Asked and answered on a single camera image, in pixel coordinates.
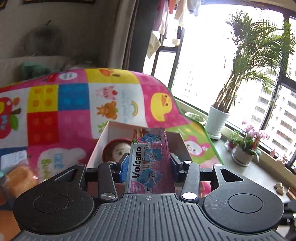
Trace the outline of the crochet doll red hat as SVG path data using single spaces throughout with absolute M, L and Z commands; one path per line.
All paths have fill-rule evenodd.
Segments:
M 117 138 L 107 143 L 102 152 L 102 162 L 119 162 L 125 153 L 130 153 L 132 141 Z

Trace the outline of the pink Volcano snack box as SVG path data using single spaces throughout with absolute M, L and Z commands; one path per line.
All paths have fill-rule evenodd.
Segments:
M 134 129 L 125 192 L 175 192 L 168 139 L 164 128 Z

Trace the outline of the packaged round orange bread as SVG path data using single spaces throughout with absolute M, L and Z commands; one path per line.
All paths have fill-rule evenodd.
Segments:
M 35 187 L 39 177 L 25 162 L 1 171 L 1 206 L 13 202 L 21 194 Z

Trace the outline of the blue white snack packet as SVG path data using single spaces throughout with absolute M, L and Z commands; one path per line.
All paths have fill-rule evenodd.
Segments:
M 20 165 L 27 165 L 27 151 L 17 151 L 1 156 L 1 171 L 8 173 L 11 169 Z

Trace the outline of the pink cardboard box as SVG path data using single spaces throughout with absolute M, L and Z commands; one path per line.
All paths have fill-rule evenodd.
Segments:
M 142 126 L 128 125 L 125 123 L 118 123 L 109 121 L 103 130 L 91 157 L 87 163 L 86 168 L 97 168 L 103 162 L 103 150 L 108 144 L 116 141 L 131 141 L 133 130 L 142 128 Z M 187 150 L 184 140 L 180 133 L 166 131 L 168 138 L 169 151 L 174 153 L 180 161 L 192 161 L 191 156 Z

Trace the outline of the pink small plant pot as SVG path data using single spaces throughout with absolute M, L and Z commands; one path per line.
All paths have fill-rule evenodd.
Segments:
M 192 112 L 186 112 L 185 113 L 185 116 L 187 118 L 189 118 L 190 120 L 192 120 L 192 121 L 195 121 L 197 123 L 200 123 L 203 126 L 206 125 L 206 119 L 202 115 L 199 115 L 199 114 L 196 114 L 196 113 L 192 113 Z

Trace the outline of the small red potted plant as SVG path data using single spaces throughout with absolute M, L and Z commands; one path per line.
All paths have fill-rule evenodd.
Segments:
M 234 131 L 225 142 L 224 147 L 227 149 L 227 151 L 232 152 L 242 140 L 243 137 L 241 136 L 240 132 Z

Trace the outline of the white plant pot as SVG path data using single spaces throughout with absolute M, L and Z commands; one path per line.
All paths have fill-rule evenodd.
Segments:
M 211 139 L 221 139 L 221 131 L 227 119 L 229 118 L 229 115 L 229 113 L 222 112 L 213 106 L 210 107 L 205 130 Z

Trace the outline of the pink flowering potted plant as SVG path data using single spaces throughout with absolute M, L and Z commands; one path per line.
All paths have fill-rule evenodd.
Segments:
M 269 135 L 265 131 L 258 131 L 255 126 L 242 122 L 243 140 L 237 145 L 232 152 L 232 158 L 238 165 L 247 167 L 255 157 L 259 162 L 258 146 L 261 140 L 268 140 Z

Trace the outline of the colourful cartoon play mat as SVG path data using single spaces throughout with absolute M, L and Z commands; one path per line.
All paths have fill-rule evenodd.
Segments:
M 1 88 L 1 155 L 27 151 L 39 182 L 87 165 L 109 121 L 180 133 L 192 161 L 220 163 L 203 126 L 185 117 L 172 93 L 138 72 L 89 68 L 53 73 Z M 1 206 L 1 240 L 19 227 L 12 202 Z

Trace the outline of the small figurines on sill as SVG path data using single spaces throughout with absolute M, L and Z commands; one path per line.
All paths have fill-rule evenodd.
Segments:
M 273 187 L 279 195 L 285 194 L 285 188 L 281 182 L 276 183 Z

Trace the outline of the black metal rack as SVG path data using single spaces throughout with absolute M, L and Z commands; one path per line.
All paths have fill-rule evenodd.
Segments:
M 160 80 L 169 90 L 173 87 L 184 35 L 185 29 L 178 27 L 176 45 L 169 44 L 163 35 L 159 36 L 161 46 L 156 51 L 151 75 Z

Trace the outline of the teal cloth on headboard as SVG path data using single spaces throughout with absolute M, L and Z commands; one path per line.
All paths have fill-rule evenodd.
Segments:
M 58 72 L 58 70 L 51 69 L 34 62 L 23 62 L 20 65 L 20 74 L 22 76 L 22 80 L 34 79 L 55 72 Z

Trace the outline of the hanging cream cloth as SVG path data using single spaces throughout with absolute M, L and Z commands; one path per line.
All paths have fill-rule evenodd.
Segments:
M 159 49 L 160 46 L 161 44 L 159 42 L 159 39 L 156 37 L 154 32 L 151 32 L 146 56 L 148 58 L 151 58 L 151 56 Z

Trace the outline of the beige bed headboard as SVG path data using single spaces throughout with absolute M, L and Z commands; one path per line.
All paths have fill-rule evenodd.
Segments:
M 24 56 L 1 60 L 1 87 L 56 72 L 94 68 L 91 61 L 67 56 Z

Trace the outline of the tall green palm plant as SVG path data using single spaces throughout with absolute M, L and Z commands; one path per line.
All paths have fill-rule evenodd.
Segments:
M 231 15 L 227 21 L 231 27 L 235 55 L 228 80 L 220 90 L 213 108 L 229 113 L 236 103 L 237 92 L 242 82 L 254 80 L 266 91 L 273 89 L 266 69 L 285 72 L 288 58 L 295 51 L 295 36 L 289 21 L 277 25 L 265 16 L 254 20 L 243 11 Z

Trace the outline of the dark curtain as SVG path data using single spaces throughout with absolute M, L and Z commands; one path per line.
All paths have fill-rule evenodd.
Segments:
M 118 1 L 106 66 L 142 72 L 158 1 Z

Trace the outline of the hanging laundry clothes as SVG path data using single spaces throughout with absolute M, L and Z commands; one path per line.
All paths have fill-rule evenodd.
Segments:
M 165 35 L 169 28 L 184 27 L 189 16 L 197 16 L 202 1 L 158 1 L 152 30 Z

